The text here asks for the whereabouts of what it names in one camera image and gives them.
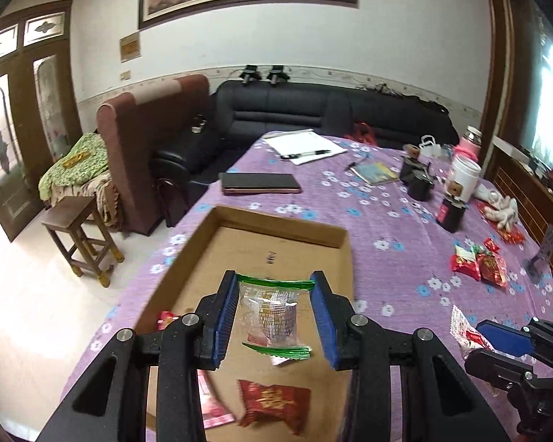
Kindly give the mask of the red foil bag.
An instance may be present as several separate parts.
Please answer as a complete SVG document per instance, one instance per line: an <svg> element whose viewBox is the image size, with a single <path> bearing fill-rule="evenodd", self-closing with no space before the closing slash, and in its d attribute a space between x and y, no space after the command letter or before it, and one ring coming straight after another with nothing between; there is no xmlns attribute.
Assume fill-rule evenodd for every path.
<svg viewBox="0 0 553 442"><path fill-rule="evenodd" d="M484 213L484 210L488 208L488 204L478 201L476 206L483 219L497 232L503 242L509 245L522 245L525 242L525 234L519 229L518 224L514 224L510 231L506 228L498 228L497 222L489 220Z"/></svg>

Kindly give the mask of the red candy wrapper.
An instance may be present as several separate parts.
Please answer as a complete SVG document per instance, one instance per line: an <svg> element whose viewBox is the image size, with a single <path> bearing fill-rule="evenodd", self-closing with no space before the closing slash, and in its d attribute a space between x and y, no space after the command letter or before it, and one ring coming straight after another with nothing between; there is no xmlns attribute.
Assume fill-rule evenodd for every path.
<svg viewBox="0 0 553 442"><path fill-rule="evenodd" d="M257 382L239 380L244 415L239 425L247 427L254 422L282 421L293 435L303 434L310 412L308 388L287 385L261 385Z"/></svg>

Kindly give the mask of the cream white snack pack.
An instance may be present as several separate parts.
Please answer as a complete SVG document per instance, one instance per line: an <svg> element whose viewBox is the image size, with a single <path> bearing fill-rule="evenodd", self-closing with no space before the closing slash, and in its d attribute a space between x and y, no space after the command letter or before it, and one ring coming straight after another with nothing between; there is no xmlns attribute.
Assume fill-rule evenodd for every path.
<svg viewBox="0 0 553 442"><path fill-rule="evenodd" d="M455 257L459 262L476 262L476 254L460 245L455 245Z"/></svg>

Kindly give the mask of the small green booklet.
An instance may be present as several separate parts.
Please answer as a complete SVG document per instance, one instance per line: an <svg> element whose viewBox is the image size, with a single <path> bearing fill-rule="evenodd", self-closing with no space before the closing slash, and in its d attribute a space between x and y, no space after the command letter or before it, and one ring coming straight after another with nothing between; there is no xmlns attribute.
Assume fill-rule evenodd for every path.
<svg viewBox="0 0 553 442"><path fill-rule="evenodd" d="M354 164L349 170L360 178L365 184L378 186L393 182L399 178L399 174L388 168L383 163Z"/></svg>

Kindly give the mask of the clear green edged snack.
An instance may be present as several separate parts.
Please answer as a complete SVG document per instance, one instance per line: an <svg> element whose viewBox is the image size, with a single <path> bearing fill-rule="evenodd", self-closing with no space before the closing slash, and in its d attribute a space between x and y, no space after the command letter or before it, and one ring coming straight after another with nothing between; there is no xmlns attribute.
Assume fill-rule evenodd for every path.
<svg viewBox="0 0 553 442"><path fill-rule="evenodd" d="M300 298L313 290L312 280L265 280L237 275L240 288L241 343L271 358L273 365L308 360L309 345L298 338Z"/></svg>

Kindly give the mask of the white plastic bag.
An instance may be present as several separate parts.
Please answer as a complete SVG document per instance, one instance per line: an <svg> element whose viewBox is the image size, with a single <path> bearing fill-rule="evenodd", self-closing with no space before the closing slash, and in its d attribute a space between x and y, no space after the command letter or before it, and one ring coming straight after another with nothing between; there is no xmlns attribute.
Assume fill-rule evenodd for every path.
<svg viewBox="0 0 553 442"><path fill-rule="evenodd" d="M440 159L444 153L441 144L431 135L422 136L418 147L420 148L421 155L428 158Z"/></svg>

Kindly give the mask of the rear black jar with cork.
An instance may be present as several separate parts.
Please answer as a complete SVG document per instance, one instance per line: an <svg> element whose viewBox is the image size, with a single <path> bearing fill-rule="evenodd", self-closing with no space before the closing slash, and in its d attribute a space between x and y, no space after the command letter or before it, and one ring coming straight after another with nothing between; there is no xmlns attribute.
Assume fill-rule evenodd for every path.
<svg viewBox="0 0 553 442"><path fill-rule="evenodd" d="M403 156L403 165L400 169L400 181L408 185L414 178L416 171L424 172L428 167L420 161L421 149L414 145L404 145L406 153Z"/></svg>

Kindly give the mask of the small wall plaque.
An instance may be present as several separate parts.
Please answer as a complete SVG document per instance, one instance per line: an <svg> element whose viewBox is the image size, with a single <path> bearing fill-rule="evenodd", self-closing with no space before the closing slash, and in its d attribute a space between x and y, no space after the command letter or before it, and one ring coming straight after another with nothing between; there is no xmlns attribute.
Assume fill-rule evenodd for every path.
<svg viewBox="0 0 553 442"><path fill-rule="evenodd" d="M122 63L140 57L140 33L135 32L119 39L119 57Z"/></svg>

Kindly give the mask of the large dark red snack pack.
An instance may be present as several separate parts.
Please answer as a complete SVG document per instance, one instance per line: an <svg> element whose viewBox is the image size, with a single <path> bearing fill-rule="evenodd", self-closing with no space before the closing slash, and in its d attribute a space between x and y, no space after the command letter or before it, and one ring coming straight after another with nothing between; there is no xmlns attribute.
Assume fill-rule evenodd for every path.
<svg viewBox="0 0 553 442"><path fill-rule="evenodd" d="M507 288L507 263L502 256L481 252L476 256L481 279L499 288Z"/></svg>

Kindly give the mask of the green candy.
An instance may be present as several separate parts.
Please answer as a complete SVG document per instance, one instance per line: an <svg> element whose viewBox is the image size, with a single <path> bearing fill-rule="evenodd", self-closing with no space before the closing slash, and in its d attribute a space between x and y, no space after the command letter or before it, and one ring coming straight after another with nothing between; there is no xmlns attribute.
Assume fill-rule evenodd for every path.
<svg viewBox="0 0 553 442"><path fill-rule="evenodd" d="M493 253L484 245L477 245L474 243L470 246L470 251L473 252L476 256L479 255L492 255Z"/></svg>

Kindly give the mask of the pink thermos bottle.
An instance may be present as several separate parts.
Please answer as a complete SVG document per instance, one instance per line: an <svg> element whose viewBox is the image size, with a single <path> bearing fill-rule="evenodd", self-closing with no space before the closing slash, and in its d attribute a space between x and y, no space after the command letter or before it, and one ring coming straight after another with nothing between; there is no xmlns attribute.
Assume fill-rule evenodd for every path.
<svg viewBox="0 0 553 442"><path fill-rule="evenodd" d="M481 136L483 134L479 129L468 126L466 132L460 137L459 144L455 147L455 154L477 162L481 148Z"/></svg>

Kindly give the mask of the pink long snack pack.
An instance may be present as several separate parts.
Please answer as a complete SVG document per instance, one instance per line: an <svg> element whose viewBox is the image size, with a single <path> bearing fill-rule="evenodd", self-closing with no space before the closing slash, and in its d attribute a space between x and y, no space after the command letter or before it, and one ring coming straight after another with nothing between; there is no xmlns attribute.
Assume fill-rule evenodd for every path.
<svg viewBox="0 0 553 442"><path fill-rule="evenodd" d="M203 370L198 370L198 394L205 430L221 427L236 421L233 413L216 397L216 393L213 391L211 381L209 380L208 372Z"/></svg>

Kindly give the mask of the cardboard box tray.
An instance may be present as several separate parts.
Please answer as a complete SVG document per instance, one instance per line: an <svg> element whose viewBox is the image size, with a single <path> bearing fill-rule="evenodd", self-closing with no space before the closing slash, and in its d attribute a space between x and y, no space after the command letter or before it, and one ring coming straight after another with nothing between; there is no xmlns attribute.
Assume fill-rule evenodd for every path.
<svg viewBox="0 0 553 442"><path fill-rule="evenodd" d="M203 297L216 292L228 270L268 280L306 280L321 270L333 292L354 296L351 243L345 229L217 206L195 228L160 280L139 314L136 332L153 331L164 310L182 315L196 308ZM268 356L242 344L244 331L236 320L225 360L209 373L211 386L237 417L244 415L240 380L306 387L310 411L299 440L336 441L351 376L330 368L306 294L299 300L298 338L310 346L310 359L275 366Z"/></svg>

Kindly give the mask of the small red candy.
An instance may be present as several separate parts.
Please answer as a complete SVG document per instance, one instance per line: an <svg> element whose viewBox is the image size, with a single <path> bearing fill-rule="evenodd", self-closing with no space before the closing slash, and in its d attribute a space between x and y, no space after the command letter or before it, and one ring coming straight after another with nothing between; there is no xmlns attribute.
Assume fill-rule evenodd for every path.
<svg viewBox="0 0 553 442"><path fill-rule="evenodd" d="M487 238L483 245L486 247L487 250L489 250L492 253L499 253L500 247L497 245L497 243L494 241L493 238Z"/></svg>

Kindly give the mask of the white red snack pack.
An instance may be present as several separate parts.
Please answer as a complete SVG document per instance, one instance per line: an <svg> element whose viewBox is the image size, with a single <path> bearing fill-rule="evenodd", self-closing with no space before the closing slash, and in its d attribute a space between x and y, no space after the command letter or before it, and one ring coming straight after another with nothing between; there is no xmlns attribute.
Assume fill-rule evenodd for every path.
<svg viewBox="0 0 553 442"><path fill-rule="evenodd" d="M487 349L490 352L495 352L495 348L490 341L469 323L469 320L456 305L452 307L449 333L459 345L463 360L466 360L476 349Z"/></svg>

